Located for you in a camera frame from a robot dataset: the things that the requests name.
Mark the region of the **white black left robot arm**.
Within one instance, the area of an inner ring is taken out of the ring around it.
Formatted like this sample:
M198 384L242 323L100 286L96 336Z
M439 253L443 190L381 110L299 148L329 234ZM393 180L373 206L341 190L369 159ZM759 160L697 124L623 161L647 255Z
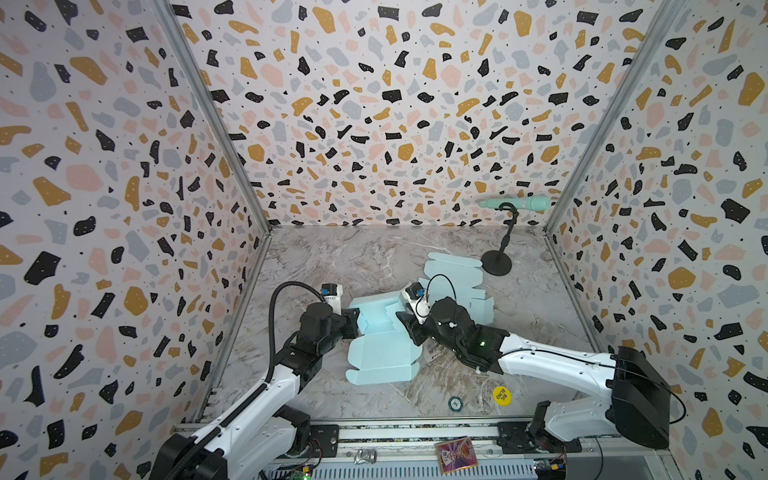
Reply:
M269 380L259 380L210 424L160 448L151 479L254 479L286 454L308 447L310 416L288 405L322 367L323 356L342 339L358 336L357 308L335 312L320 302L300 317L295 341L276 354Z

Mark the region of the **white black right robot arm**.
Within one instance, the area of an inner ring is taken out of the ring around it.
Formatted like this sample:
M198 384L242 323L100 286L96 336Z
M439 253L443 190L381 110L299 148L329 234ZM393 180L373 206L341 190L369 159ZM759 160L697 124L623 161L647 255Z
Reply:
M582 393L566 403L538 403L527 428L535 442L620 435L642 447L669 446L673 392L634 348L595 353L547 346L475 323L450 297L430 307L412 301L396 316L415 345L433 340L476 372L539 378Z

